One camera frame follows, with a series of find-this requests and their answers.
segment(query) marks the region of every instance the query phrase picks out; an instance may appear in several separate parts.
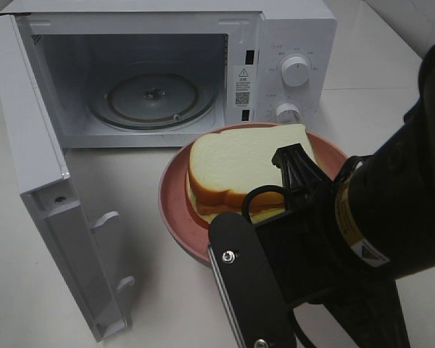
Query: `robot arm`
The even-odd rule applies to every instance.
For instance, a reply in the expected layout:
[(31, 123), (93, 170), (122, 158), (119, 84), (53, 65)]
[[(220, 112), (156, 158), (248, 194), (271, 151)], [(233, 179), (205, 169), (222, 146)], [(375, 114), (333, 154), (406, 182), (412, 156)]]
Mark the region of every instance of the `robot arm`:
[[(293, 315), (305, 302), (323, 304), (359, 347), (410, 346), (394, 280), (435, 266), (435, 47), (419, 89), (405, 125), (334, 181), (299, 145), (281, 148), (283, 188), (257, 188), (243, 217), (212, 221), (208, 250), (239, 347), (295, 347), (295, 336), (314, 347)], [(249, 202), (268, 190), (286, 211), (252, 224)]]

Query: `open microwave door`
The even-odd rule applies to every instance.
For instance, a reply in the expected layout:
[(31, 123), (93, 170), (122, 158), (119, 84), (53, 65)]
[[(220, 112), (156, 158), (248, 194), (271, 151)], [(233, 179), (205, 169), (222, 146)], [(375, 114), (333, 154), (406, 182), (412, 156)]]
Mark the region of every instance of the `open microwave door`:
[(123, 230), (117, 212), (86, 217), (50, 121), (51, 96), (38, 87), (25, 49), (33, 39), (26, 30), (17, 17), (0, 17), (0, 96), (20, 196), (100, 341), (131, 321), (134, 278), (123, 261)]

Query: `yellow warning sticker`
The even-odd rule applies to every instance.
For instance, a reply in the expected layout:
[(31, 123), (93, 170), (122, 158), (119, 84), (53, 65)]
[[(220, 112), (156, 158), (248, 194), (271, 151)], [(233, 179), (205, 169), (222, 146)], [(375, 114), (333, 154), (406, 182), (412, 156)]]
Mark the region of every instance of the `yellow warning sticker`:
[(340, 233), (348, 245), (352, 247), (357, 242), (364, 239), (364, 236), (357, 227), (351, 209), (349, 208), (348, 191), (349, 181), (344, 183), (337, 193), (335, 200), (335, 216)]
[(361, 233), (357, 227), (349, 207), (349, 181), (345, 182), (335, 199), (335, 217), (340, 233), (352, 251), (369, 266), (378, 267), (390, 261), (379, 252)]

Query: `tiled wall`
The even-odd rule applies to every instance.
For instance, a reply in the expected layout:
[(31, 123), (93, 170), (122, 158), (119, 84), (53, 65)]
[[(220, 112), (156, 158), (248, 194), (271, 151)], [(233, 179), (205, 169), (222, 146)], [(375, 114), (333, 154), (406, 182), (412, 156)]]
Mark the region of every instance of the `tiled wall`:
[(435, 44), (435, 0), (366, 0), (421, 57)]

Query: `microwave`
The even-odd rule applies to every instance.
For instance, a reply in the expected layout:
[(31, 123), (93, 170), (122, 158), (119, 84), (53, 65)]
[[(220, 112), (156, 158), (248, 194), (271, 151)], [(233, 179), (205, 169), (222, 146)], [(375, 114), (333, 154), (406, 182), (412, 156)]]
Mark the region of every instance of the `microwave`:
[(120, 216), (88, 220), (71, 148), (183, 146), (213, 128), (304, 123), (336, 19), (321, 0), (14, 0), (0, 96), (20, 196), (95, 339), (130, 323)]

